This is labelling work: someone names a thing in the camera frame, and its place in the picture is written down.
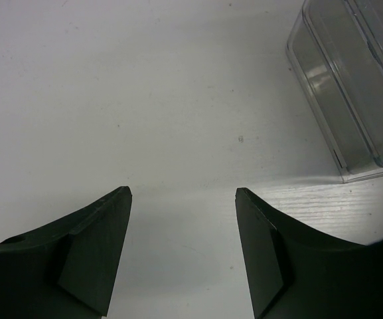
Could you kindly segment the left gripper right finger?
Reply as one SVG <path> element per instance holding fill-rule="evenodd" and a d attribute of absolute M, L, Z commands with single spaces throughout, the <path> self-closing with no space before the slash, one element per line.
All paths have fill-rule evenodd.
<path fill-rule="evenodd" d="M 256 318 L 383 318 L 383 239 L 336 238 L 246 188 L 235 204 Z"/>

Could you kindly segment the clear plastic drawer unit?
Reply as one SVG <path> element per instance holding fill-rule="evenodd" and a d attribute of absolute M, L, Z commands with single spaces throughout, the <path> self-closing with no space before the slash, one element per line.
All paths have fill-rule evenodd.
<path fill-rule="evenodd" d="M 383 176 L 383 1 L 305 1 L 286 52 L 343 181 Z"/>

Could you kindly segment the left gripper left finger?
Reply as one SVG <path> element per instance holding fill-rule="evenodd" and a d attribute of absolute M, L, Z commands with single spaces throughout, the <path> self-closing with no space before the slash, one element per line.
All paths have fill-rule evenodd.
<path fill-rule="evenodd" d="M 0 318 L 105 318 L 130 213 L 121 186 L 0 242 Z"/>

